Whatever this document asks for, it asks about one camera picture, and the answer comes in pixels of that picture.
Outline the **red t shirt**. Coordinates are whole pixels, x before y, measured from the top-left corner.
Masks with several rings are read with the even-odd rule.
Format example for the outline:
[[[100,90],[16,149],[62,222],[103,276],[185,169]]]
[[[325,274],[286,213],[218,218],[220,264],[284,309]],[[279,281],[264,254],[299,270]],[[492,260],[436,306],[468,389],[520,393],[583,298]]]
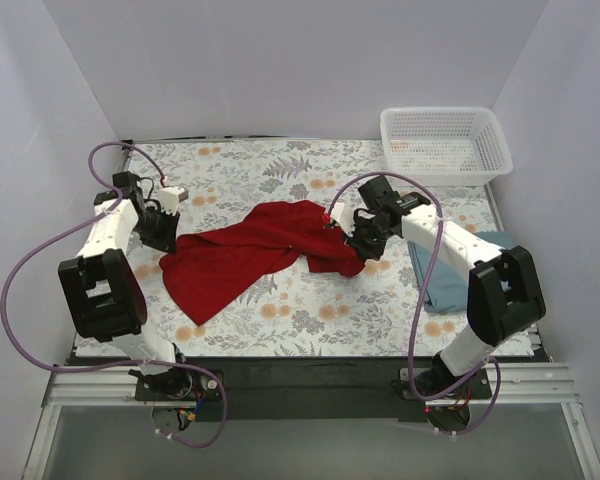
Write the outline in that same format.
[[[264,275],[307,259],[312,273],[354,277],[365,262],[311,201],[262,203],[237,224],[182,234],[159,265],[171,299],[201,326]]]

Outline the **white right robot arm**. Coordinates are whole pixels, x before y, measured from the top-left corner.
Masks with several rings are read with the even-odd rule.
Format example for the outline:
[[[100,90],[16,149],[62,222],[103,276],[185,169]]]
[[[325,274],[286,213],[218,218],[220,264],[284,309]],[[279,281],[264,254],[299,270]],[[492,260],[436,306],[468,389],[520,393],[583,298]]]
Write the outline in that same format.
[[[535,263],[522,246],[506,249],[445,219],[440,202],[425,187],[399,194],[390,177],[387,172],[358,177],[363,207],[334,199],[327,210],[329,223],[343,231],[345,243],[364,260],[380,259],[392,237],[427,249],[431,260],[423,288],[438,262],[466,284],[467,326],[433,357],[429,369],[409,376],[409,390],[418,398],[455,397],[502,343],[545,316]]]

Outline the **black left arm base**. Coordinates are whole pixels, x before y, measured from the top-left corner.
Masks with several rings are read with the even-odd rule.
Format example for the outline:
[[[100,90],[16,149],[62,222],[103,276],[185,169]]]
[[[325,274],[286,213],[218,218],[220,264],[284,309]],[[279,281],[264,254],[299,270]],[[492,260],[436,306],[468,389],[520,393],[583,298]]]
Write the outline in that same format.
[[[222,398],[219,385],[224,380],[224,373],[212,370],[216,380],[208,374],[191,370],[177,369],[166,380],[151,380],[139,370],[129,370],[128,374],[137,380],[134,399],[138,401],[193,401],[205,398],[207,401],[218,401]]]

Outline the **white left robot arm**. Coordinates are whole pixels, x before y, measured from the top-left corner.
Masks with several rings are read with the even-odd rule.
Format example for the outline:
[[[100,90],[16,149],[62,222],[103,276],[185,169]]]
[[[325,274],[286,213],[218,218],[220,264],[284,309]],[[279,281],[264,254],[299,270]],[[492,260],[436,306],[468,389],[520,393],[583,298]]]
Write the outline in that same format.
[[[144,195],[142,178],[125,171],[112,177],[114,187],[96,195],[87,240],[77,255],[60,263],[59,280],[77,333],[110,345],[141,362],[143,377],[158,377],[158,387],[173,400],[185,398],[193,386],[178,348],[162,338],[148,320],[147,303],[127,259],[129,242],[159,252],[176,252],[178,207],[188,198],[181,186],[163,186]]]

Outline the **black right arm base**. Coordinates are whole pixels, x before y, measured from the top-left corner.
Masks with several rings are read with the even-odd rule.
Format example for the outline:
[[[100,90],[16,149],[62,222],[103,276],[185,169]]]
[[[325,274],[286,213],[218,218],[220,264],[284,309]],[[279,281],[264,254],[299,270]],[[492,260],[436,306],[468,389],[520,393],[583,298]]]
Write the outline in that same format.
[[[407,368],[399,370],[399,377],[392,381],[392,388],[406,399],[418,399],[411,389],[410,379],[414,380],[416,390],[425,397],[435,396],[437,399],[459,399],[469,396],[471,399],[487,400],[492,396],[490,383],[484,368],[477,370],[462,384],[460,377],[454,377],[438,355],[431,359],[431,364],[425,368],[415,366],[413,376]]]

